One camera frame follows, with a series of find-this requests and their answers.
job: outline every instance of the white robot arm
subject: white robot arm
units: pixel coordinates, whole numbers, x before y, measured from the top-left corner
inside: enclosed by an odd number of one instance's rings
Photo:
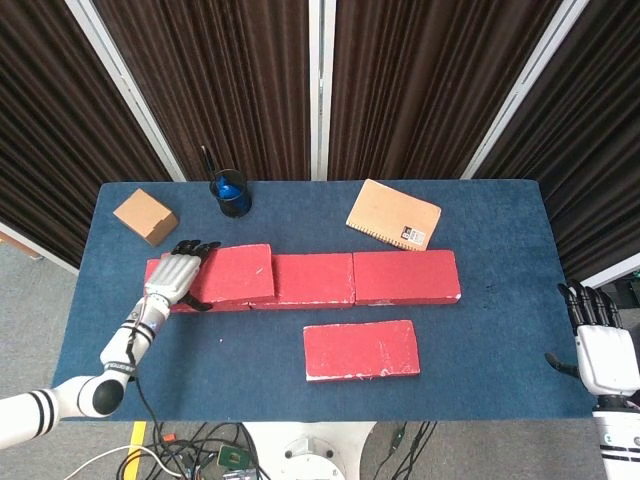
[[[545,355],[561,373],[582,380],[597,397],[593,409],[600,452],[609,480],[640,478],[640,409],[629,397],[640,390],[638,361],[616,304],[604,293],[571,282],[575,294],[558,285],[573,327],[578,366]]]
[[[169,307],[184,302],[197,310],[211,308],[189,288],[201,263],[219,245],[185,240],[160,261],[145,284],[145,296],[100,354],[102,375],[74,377],[53,389],[0,400],[0,449],[45,435],[63,418],[102,418],[115,412],[137,364],[169,317]]]

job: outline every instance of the notebook label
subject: notebook label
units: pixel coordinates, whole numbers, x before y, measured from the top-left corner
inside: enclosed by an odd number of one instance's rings
[[[424,242],[425,233],[420,230],[416,230],[411,227],[404,227],[402,230],[402,235],[400,235],[403,239],[415,243],[416,245],[422,245]]]

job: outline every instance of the notebook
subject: notebook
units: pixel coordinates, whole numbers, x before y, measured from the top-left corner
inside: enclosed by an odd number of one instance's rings
[[[440,207],[365,180],[347,225],[404,250],[426,250]]]

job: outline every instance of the table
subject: table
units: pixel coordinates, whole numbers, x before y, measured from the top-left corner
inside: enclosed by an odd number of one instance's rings
[[[589,417],[580,382],[544,352],[575,362],[563,274],[538,185],[528,180],[383,182],[442,207],[430,248],[455,251],[455,305],[174,314],[140,365],[160,420],[367,421]],[[274,253],[390,250],[345,226],[362,182],[253,182],[254,206],[224,217],[205,182],[102,187],[53,383],[99,374],[99,355],[143,289],[147,258],[179,240],[270,243]],[[180,225],[157,248],[113,215],[136,188]],[[411,319],[422,373],[343,383],[305,381],[306,325]],[[146,418],[129,389],[113,420]]]

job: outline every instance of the red foam block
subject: red foam block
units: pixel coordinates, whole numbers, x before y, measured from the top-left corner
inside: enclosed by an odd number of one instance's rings
[[[147,262],[145,278],[151,275],[158,261]],[[274,300],[271,247],[259,244],[214,250],[190,291],[199,300],[213,303],[212,311],[248,310],[250,301]],[[173,308],[174,311],[193,311],[181,304]]]
[[[353,254],[356,305],[456,303],[460,283],[451,250]]]
[[[353,255],[274,255],[275,301],[252,302],[261,310],[345,308],[355,302]]]
[[[420,373],[411,320],[304,328],[308,382]]]

